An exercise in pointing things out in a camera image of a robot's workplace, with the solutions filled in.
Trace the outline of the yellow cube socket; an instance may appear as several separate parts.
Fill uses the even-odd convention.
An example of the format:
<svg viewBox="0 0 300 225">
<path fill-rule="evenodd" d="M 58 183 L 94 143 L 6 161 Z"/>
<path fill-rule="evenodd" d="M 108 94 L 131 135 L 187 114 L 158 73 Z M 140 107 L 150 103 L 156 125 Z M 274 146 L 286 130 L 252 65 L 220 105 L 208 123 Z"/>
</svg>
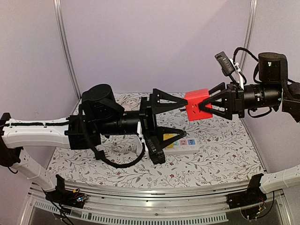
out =
<svg viewBox="0 0 300 225">
<path fill-rule="evenodd" d="M 174 136 L 175 136 L 175 134 L 164 134 L 164 135 L 163 135 L 163 140 L 165 141 L 165 140 L 171 139 L 171 138 L 174 137 Z M 167 149 L 171 149 L 171 148 L 173 148 L 173 147 L 174 147 L 174 144 L 173 144 L 173 143 L 171 143 L 171 144 L 169 144 L 168 146 L 166 146 Z"/>
</svg>

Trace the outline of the white power strip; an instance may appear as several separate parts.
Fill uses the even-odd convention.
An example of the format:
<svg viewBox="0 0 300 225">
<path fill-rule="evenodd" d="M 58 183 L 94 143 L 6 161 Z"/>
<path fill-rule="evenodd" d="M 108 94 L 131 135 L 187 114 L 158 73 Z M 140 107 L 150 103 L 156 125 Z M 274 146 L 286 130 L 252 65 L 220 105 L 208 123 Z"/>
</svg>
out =
<svg viewBox="0 0 300 225">
<path fill-rule="evenodd" d="M 182 138 L 164 148 L 167 155 L 193 154 L 199 151 L 197 141 L 193 138 Z"/>
</svg>

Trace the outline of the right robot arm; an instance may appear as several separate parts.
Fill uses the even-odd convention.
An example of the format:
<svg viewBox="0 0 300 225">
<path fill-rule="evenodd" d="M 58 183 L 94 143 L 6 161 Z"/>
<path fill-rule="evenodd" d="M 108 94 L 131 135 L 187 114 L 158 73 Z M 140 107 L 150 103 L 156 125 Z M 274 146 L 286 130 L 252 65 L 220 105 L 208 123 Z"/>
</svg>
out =
<svg viewBox="0 0 300 225">
<path fill-rule="evenodd" d="M 231 120 L 236 114 L 243 118 L 245 113 L 258 108 L 269 108 L 269 112 L 281 109 L 289 113 L 296 122 L 300 121 L 300 84 L 288 78 L 288 62 L 285 55 L 263 52 L 254 57 L 254 84 L 244 85 L 233 80 L 230 84 L 219 84 L 209 90 L 209 97 L 198 103 L 202 112 L 211 113 Z M 266 195 L 275 190 L 299 185 L 300 167 L 294 166 L 275 173 L 253 175 L 245 191 L 227 195 L 230 209 L 266 201 Z"/>
</svg>

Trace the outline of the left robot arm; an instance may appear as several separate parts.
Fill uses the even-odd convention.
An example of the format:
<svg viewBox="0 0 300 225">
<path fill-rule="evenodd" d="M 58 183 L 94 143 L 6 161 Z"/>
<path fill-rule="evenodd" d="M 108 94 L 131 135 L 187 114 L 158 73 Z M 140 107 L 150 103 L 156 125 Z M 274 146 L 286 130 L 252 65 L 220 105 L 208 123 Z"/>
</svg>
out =
<svg viewBox="0 0 300 225">
<path fill-rule="evenodd" d="M 76 208 L 84 206 L 87 195 L 79 189 L 65 188 L 59 175 L 50 174 L 26 151 L 26 146 L 53 146 L 72 150 L 91 149 L 96 160 L 114 168 L 128 168 L 148 154 L 154 164 L 165 162 L 164 148 L 185 137 L 176 128 L 159 127 L 156 115 L 188 104 L 187 100 L 154 89 L 149 97 L 142 97 L 137 111 L 126 111 L 114 97 L 108 84 L 99 84 L 82 94 L 77 115 L 44 121 L 22 121 L 4 113 L 0 119 L 0 164 L 11 172 L 20 172 L 38 184 L 48 201 L 54 205 Z M 103 151 L 97 150 L 101 137 L 136 135 L 141 143 L 140 155 L 130 163 L 117 164 Z"/>
</svg>

